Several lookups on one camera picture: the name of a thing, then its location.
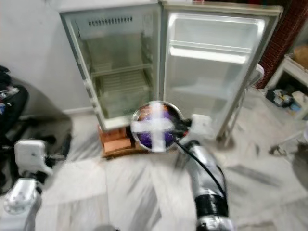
white tile floor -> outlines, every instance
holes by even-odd
[[[251,90],[232,143],[209,145],[228,180],[231,217],[240,231],[308,230],[307,166],[268,155],[271,145],[302,122],[286,115]],[[97,120],[73,118],[71,152],[45,185],[37,230],[193,231],[196,219],[190,177],[175,167],[178,155],[100,158]]]

black cable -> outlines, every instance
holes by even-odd
[[[183,145],[180,144],[180,142],[175,138],[174,139],[174,142],[184,151],[186,152],[188,155],[190,155],[198,164],[200,164],[200,166],[210,175],[210,177],[213,179],[213,181],[215,182],[215,184],[217,185],[219,191],[221,192],[221,194],[223,195],[224,197],[224,200],[225,200],[225,204],[226,204],[226,208],[227,208],[227,211],[229,211],[229,208],[228,208],[228,202],[227,202],[227,195],[226,195],[226,192],[223,190],[222,186],[219,184],[219,182],[217,181],[217,179],[214,177],[214,175],[211,173],[210,170],[208,170],[208,168],[194,155],[192,154],[187,148],[185,148]],[[223,177],[223,181],[224,181],[224,185],[226,186],[226,179],[225,179],[225,175],[223,174],[221,168],[219,166],[218,167],[218,170],[221,172],[222,174],[222,177]]]

wooden stand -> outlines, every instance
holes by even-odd
[[[104,158],[111,159],[130,154],[149,153],[135,142],[129,127],[104,132],[98,126],[98,130],[103,145],[102,157]]]

refrigerator vent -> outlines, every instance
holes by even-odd
[[[88,21],[89,26],[107,26],[122,23],[131,23],[133,21],[132,16],[114,17],[114,18],[101,18],[92,19]]]

refrigerator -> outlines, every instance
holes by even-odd
[[[282,14],[280,6],[151,2],[70,9],[60,16],[103,130],[130,125],[152,100],[223,135]]]

